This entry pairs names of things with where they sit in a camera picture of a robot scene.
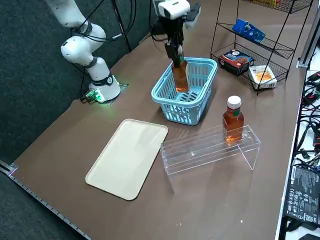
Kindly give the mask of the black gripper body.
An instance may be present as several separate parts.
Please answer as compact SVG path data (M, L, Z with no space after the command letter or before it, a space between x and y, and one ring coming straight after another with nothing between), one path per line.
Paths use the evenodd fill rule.
M168 41L174 46L183 45L184 33L183 25L185 22L184 17L176 19L169 19L165 17L160 18L164 33L167 35Z

